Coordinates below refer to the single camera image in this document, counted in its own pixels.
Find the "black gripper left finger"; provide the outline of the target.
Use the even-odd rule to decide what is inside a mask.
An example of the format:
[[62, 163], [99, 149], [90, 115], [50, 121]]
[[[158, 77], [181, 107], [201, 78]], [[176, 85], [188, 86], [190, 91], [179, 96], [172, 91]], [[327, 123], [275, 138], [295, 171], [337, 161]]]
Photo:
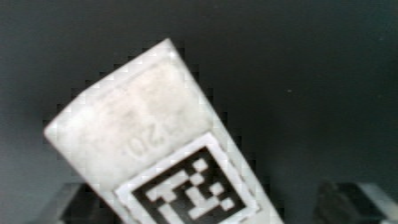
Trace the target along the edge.
[[119, 216], [85, 183], [66, 185], [53, 224], [119, 224]]

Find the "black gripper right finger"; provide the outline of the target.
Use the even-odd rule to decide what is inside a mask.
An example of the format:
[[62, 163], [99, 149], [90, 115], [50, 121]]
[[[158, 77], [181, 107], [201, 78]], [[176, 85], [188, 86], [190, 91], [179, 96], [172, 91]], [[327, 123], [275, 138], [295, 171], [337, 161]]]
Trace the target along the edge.
[[320, 184], [316, 224], [398, 224], [398, 202], [375, 183]]

